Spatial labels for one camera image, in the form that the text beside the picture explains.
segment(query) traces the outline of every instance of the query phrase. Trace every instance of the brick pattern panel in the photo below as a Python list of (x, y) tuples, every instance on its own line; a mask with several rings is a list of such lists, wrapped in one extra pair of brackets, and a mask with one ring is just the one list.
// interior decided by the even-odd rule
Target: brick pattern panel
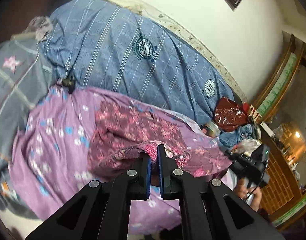
[(262, 189), (261, 207), (271, 215), (293, 198), (290, 185), (274, 156), (269, 154), (269, 184)]

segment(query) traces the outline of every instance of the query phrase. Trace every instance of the metal bolt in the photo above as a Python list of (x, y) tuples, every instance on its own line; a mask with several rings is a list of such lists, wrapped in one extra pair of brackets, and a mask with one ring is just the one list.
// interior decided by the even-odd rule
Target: metal bolt
[(180, 169), (175, 169), (175, 170), (173, 171), (173, 174), (176, 175), (176, 176), (181, 176), (181, 175), (183, 174), (183, 171), (180, 170)]
[(135, 171), (135, 170), (128, 170), (127, 171), (127, 175), (129, 175), (129, 176), (135, 176), (137, 174), (137, 171)]
[(212, 185), (213, 186), (221, 186), (222, 182), (219, 179), (212, 179)]
[(88, 185), (90, 187), (98, 187), (99, 182), (97, 180), (92, 180)]

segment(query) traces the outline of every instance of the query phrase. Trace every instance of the triangular cutout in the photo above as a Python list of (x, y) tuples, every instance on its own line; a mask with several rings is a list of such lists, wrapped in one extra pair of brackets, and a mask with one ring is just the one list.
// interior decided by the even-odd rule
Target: triangular cutout
[(241, 208), (230, 196), (224, 196), (224, 200), (237, 229), (244, 228), (254, 222), (254, 219), (243, 208)]
[(73, 230), (77, 224), (78, 218), (83, 210), (86, 203), (87, 197), (82, 196), (78, 201), (76, 201), (64, 214), (62, 214), (58, 219), (57, 223), (63, 227)]

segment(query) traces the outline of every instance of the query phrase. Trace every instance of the brown plastic bag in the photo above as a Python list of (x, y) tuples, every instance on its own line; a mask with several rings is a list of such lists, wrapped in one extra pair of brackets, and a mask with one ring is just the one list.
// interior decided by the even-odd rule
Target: brown plastic bag
[(214, 122), (225, 132), (232, 132), (248, 123), (247, 114), (242, 106), (222, 97), (214, 110)]

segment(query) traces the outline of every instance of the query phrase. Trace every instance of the blue blanket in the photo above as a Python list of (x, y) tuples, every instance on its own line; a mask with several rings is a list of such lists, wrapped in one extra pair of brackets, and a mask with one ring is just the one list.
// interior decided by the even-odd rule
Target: blue blanket
[(192, 47), (150, 19), (105, 0), (72, 0), (56, 9), (40, 43), (57, 76), (184, 114), (198, 124), (218, 100), (233, 100), (218, 71)]

